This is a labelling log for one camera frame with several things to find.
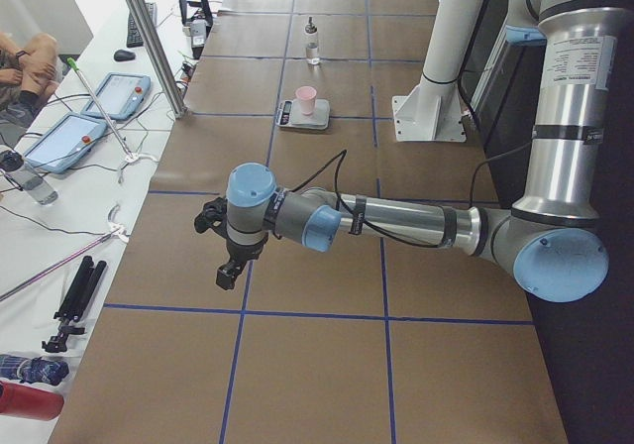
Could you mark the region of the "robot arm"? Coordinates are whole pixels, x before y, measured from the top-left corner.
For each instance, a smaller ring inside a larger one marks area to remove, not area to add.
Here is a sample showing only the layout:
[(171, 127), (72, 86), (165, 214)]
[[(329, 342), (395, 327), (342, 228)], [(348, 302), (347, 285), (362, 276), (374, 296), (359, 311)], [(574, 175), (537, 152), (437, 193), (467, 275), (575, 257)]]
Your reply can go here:
[(498, 264), (527, 292), (569, 302), (595, 291), (608, 254), (590, 206), (594, 162), (617, 41), (633, 21), (633, 0), (508, 0), (510, 43), (546, 47), (523, 196), (507, 210), (457, 210), (277, 184), (247, 163), (230, 173), (226, 194), (196, 217), (198, 232), (226, 242), (217, 284), (230, 289), (270, 236), (320, 252), (347, 230), (428, 249), (458, 247)]

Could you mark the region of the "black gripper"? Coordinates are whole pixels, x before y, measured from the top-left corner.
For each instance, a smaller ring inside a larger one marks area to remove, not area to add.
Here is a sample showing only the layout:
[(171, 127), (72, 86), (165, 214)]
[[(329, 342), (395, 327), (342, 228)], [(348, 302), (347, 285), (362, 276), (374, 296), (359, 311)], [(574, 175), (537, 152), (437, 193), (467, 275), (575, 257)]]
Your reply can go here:
[(242, 274), (247, 262), (257, 260), (263, 252), (266, 243), (267, 238), (250, 245), (239, 244), (232, 239), (227, 239), (226, 248), (229, 260), (217, 269), (216, 284), (223, 290), (234, 289), (236, 281)]

